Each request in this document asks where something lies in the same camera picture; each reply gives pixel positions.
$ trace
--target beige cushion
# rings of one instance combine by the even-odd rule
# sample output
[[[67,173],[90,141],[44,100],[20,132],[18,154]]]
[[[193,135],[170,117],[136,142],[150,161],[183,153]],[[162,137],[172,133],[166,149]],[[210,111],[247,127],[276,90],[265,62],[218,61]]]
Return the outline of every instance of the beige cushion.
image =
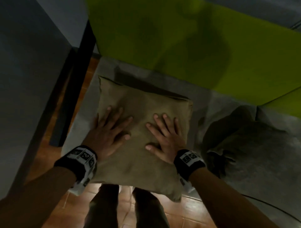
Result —
[[[186,140],[192,101],[143,92],[103,77],[100,77],[100,84],[99,116],[102,117],[111,105],[113,108],[124,108],[120,121],[128,116],[134,119],[126,129],[131,139],[112,156],[98,163],[92,182],[139,187],[164,194],[172,201],[180,201],[182,186],[174,165],[160,160],[144,148],[147,143],[158,143],[145,124],[154,123],[154,113],[162,115],[165,112],[171,118],[178,117]]]

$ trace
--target pants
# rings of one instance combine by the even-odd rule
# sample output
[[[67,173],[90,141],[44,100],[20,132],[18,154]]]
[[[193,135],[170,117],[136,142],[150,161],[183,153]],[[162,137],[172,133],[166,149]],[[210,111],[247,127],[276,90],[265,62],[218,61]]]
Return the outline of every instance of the pants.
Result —
[[[119,186],[103,184],[90,202],[84,228],[118,228],[117,206]],[[150,192],[135,188],[137,228],[169,228],[160,201]]]

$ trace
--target person's left hand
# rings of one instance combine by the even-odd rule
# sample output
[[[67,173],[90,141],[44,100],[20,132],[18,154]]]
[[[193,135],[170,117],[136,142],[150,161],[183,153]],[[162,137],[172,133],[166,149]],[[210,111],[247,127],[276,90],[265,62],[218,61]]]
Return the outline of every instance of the person's left hand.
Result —
[[[104,117],[99,122],[98,117],[96,118],[94,129],[89,131],[86,138],[82,142],[82,145],[88,146],[95,151],[98,156],[97,161],[106,159],[119,147],[121,147],[126,140],[131,138],[129,134],[123,135],[119,139],[116,139],[116,136],[132,122],[133,117],[128,117],[121,124],[114,127],[117,120],[123,113],[123,108],[119,108],[111,118],[108,118],[111,109],[111,106],[109,106]]]

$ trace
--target orange tile floor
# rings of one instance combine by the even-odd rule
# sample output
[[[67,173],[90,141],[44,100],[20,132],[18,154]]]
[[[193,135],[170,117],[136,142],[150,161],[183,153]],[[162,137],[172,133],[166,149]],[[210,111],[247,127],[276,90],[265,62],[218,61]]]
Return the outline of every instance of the orange tile floor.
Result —
[[[97,67],[98,61],[99,60],[97,59],[91,58],[72,121],[74,120],[74,117],[81,105],[82,99]],[[26,180],[27,182],[45,173],[47,170],[53,167],[53,163],[60,158],[61,147],[50,146],[49,140],[57,119],[61,102],[63,100],[63,93],[64,90],[59,98],[56,110],[51,118],[40,144],[40,148],[31,166]],[[80,196],[66,193],[50,215],[49,219],[43,225],[43,228],[83,227],[85,217],[89,209],[89,202],[98,192],[99,186],[100,184],[89,184],[84,193]],[[201,201],[183,197],[180,203],[174,203],[164,195],[154,195],[160,200],[171,228],[216,227],[210,215],[208,214],[206,207]],[[135,200],[132,197],[132,187],[123,186],[119,194],[119,205],[117,209],[119,227],[136,227],[134,205]]]

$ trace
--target hand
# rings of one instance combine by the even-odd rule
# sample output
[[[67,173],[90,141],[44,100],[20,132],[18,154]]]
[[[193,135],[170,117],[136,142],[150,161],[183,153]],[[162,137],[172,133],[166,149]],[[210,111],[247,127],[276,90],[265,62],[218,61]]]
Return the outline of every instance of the hand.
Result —
[[[162,133],[159,132],[152,124],[146,124],[146,127],[159,141],[162,150],[159,150],[153,145],[146,145],[145,148],[157,155],[163,161],[173,164],[178,151],[186,148],[186,143],[182,137],[178,118],[175,118],[173,123],[167,114],[163,114],[163,118],[167,128],[159,116],[154,114],[154,120]]]
[[[95,127],[90,130],[86,138],[82,142],[82,145],[90,147],[98,156],[97,161],[106,159],[113,154],[121,145],[131,138],[129,134],[123,135],[116,140],[116,136],[120,134],[125,127],[127,127],[133,120],[133,117],[128,117],[118,126],[114,127],[117,120],[123,113],[123,108],[119,108],[118,111],[108,118],[111,112],[111,106],[108,107],[104,117],[98,122],[98,117],[95,119]]]

